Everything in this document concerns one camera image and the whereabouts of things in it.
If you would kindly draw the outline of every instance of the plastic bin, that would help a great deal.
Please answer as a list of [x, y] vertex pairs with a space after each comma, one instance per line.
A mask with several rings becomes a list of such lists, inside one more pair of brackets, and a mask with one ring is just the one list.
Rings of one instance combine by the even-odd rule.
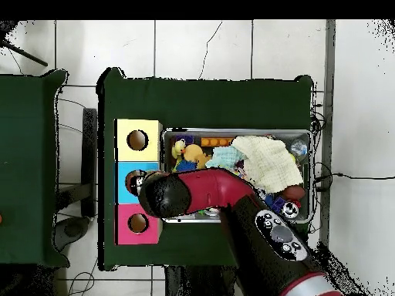
[[[161, 134], [160, 169], [171, 172], [176, 160], [171, 156], [171, 148], [178, 136], [192, 136], [194, 144], [201, 145], [202, 138], [231, 139], [236, 136], [267, 136], [273, 135], [277, 140], [284, 142], [287, 150], [294, 140], [300, 139], [306, 142], [308, 153], [312, 151], [312, 137], [308, 130], [299, 129], [196, 129], [196, 128], [167, 128]], [[212, 154], [213, 146], [202, 146], [203, 152]], [[305, 224], [312, 216], [312, 156], [308, 155], [300, 162], [300, 171], [303, 178], [303, 188], [306, 195], [301, 199], [299, 215], [294, 220], [297, 224]], [[219, 223], [219, 216], [213, 213], [195, 213], [187, 216], [179, 216], [165, 220], [168, 223]]]

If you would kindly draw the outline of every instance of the wooden block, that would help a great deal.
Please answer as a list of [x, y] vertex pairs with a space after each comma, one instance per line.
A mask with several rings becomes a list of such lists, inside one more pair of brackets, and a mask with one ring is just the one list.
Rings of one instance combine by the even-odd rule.
[[[147, 224], [139, 224], [141, 219], [137, 214], [142, 214], [146, 218]], [[149, 216], [139, 204], [120, 204], [118, 206], [118, 243], [117, 245], [137, 245], [137, 244], [157, 244], [162, 232], [162, 220]], [[131, 230], [135, 227], [147, 229], [142, 233], [135, 233]]]
[[126, 187], [127, 175], [135, 170], [159, 170], [158, 162], [118, 162], [116, 163], [118, 168], [118, 181], [116, 181], [117, 192], [118, 192], [118, 204], [138, 204], [139, 200], [134, 196]]
[[229, 146], [233, 137], [202, 137], [201, 146]]
[[159, 162], [162, 125], [157, 120], [116, 119], [115, 124], [116, 160]]

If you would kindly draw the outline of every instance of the green cloth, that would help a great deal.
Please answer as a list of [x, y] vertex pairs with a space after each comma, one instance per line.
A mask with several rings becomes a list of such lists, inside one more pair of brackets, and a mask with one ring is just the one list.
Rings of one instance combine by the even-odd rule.
[[0, 75], [0, 263], [65, 267], [52, 245], [56, 192], [54, 99], [66, 71]]
[[115, 119], [159, 120], [167, 127], [309, 130], [312, 80], [126, 79], [119, 69], [100, 77], [99, 137], [104, 135], [104, 267], [113, 265], [234, 265], [220, 224], [164, 224], [159, 244], [114, 244]]

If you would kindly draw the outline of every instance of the green tablecloth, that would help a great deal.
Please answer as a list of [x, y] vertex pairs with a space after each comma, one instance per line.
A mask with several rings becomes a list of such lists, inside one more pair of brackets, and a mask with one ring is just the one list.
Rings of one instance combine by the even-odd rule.
[[106, 269], [117, 264], [235, 264], [219, 224], [164, 224], [159, 244], [114, 244], [115, 119], [154, 119], [164, 128], [309, 130], [311, 89], [309, 76], [295, 81], [181, 81], [126, 79], [119, 69], [107, 69], [96, 87], [99, 151], [104, 151], [104, 160], [99, 160], [99, 231], [104, 236], [99, 244], [100, 263]]
[[54, 99], [66, 71], [0, 75], [0, 263], [64, 267], [52, 245], [56, 192]]

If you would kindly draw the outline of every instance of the cloth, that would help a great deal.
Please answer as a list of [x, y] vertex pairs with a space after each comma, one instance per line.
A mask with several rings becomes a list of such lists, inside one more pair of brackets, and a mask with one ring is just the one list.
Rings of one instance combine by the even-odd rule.
[[213, 149], [213, 158], [206, 162], [206, 167], [234, 168], [236, 163], [246, 156], [233, 146], [219, 146]]
[[247, 156], [244, 171], [249, 181], [266, 193], [278, 193], [303, 182], [296, 163], [282, 141], [263, 136], [238, 136], [231, 145]]

